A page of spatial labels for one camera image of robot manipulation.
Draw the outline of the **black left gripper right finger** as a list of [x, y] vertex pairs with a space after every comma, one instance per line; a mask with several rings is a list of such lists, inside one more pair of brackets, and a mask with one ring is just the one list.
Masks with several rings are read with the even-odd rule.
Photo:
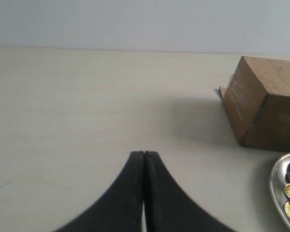
[[231, 232], [176, 183], [158, 152], [145, 152], [145, 221], [148, 232]]

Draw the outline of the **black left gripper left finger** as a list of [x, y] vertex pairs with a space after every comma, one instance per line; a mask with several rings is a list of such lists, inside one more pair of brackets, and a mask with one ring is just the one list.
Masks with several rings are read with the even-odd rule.
[[87, 210], [58, 232], [140, 232], [143, 210], [143, 151], [130, 153], [120, 174]]

